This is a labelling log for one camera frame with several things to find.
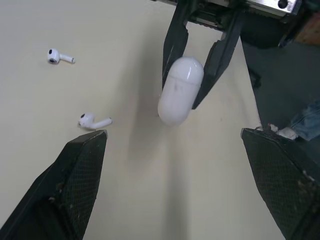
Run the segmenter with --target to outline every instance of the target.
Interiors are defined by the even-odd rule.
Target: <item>white table surface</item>
[[[240,138],[259,116],[241,41],[179,127],[157,116],[174,6],[149,0],[0,3],[0,225],[84,112],[112,117],[84,239],[279,240]],[[188,24],[186,56],[205,63],[221,32]],[[76,64],[46,62],[57,48]]]

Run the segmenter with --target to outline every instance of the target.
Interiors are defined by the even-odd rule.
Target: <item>dark floor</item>
[[[284,128],[308,103],[320,99],[320,47],[292,43],[284,49],[257,49],[244,44],[243,49],[248,67],[261,76],[254,95],[263,126]],[[320,137],[300,144],[320,154]]]

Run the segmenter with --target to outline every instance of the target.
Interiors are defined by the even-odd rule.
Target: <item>airpod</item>
[[[58,64],[60,60],[69,62],[71,64],[74,64],[76,62],[76,60],[73,57],[60,54],[58,50],[54,48],[48,51],[47,59],[50,64]]]
[[[204,68],[194,57],[180,57],[171,66],[158,104],[161,120],[180,125],[187,119],[199,92]]]
[[[95,121],[95,115],[91,112],[83,114],[80,119],[79,119],[79,125],[83,128],[86,129],[99,129],[102,127],[106,127],[110,124],[112,124],[112,119],[111,118],[106,118],[105,120],[99,121],[94,123]]]

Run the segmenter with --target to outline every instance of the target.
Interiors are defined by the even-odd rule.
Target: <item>robotic arm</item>
[[[300,32],[320,0],[166,0],[176,5],[164,45],[162,88],[172,64],[183,56],[187,22],[224,32],[215,42],[204,65],[204,76],[192,109],[207,96],[234,53],[239,37],[258,48],[284,48]]]

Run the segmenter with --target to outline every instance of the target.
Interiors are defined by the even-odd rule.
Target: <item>jeans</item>
[[[320,100],[309,104],[291,120],[291,128],[303,139],[310,141],[320,135]]]

